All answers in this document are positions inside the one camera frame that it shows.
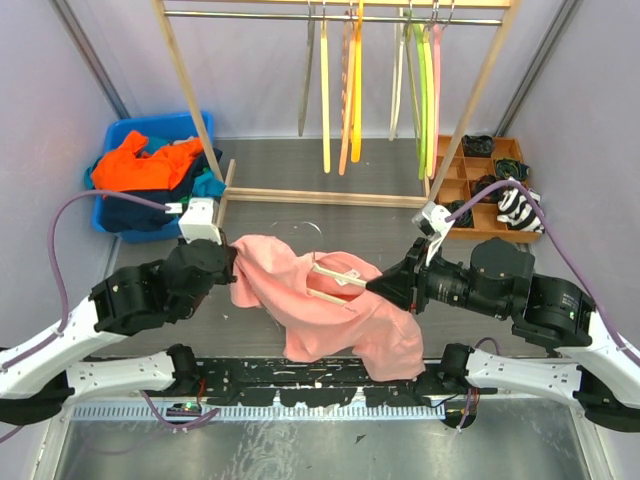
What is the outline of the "cream hanger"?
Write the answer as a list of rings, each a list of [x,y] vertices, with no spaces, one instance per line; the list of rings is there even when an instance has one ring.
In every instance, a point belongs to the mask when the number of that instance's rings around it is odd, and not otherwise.
[[[340,272],[336,272],[330,269],[327,269],[323,266],[321,266],[317,260],[316,260],[316,255],[315,253],[312,253],[312,268],[311,268],[312,272],[315,272],[321,276],[327,277],[327,278],[331,278],[333,280],[335,280],[340,286],[346,286],[346,285],[353,285],[359,288],[359,290],[361,292],[364,292],[366,290],[366,285],[367,285],[367,281],[361,279],[360,277],[353,277],[353,276],[349,276],[346,273],[340,273]],[[311,289],[311,288],[307,288],[306,289],[306,293],[312,297],[321,299],[321,300],[325,300],[328,301],[332,304],[335,305],[345,305],[347,303],[347,301],[345,299],[327,294],[325,292],[322,291],[318,291],[315,289]]]

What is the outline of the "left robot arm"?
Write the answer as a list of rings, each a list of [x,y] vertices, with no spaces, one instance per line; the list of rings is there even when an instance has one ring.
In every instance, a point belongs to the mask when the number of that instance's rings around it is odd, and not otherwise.
[[[188,396],[201,375],[193,350],[95,360],[98,350],[193,316],[216,285],[235,282],[237,251],[226,243],[179,243],[164,260],[123,267],[96,285],[68,315],[1,352],[1,420],[27,426],[92,396],[134,391]]]

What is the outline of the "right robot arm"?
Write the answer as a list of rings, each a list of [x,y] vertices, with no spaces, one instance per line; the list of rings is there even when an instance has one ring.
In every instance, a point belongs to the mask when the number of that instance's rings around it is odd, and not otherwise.
[[[438,366],[444,390],[512,390],[567,405],[617,432],[639,430],[639,368],[617,346],[594,300],[572,282],[535,273],[535,258],[498,238],[474,247],[467,265],[427,255],[417,239],[405,258],[366,284],[396,307],[419,314],[438,301],[497,320],[556,355],[509,359],[452,343]]]

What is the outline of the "pink t shirt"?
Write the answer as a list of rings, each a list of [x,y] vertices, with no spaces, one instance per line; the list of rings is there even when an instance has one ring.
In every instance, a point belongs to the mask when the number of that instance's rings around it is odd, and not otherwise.
[[[424,369],[423,337],[413,315],[359,285],[315,266],[364,281],[377,267],[348,252],[296,254],[282,240],[244,235],[230,295],[239,308],[264,308],[285,328],[284,355],[309,363],[351,349],[374,381],[411,380]]]

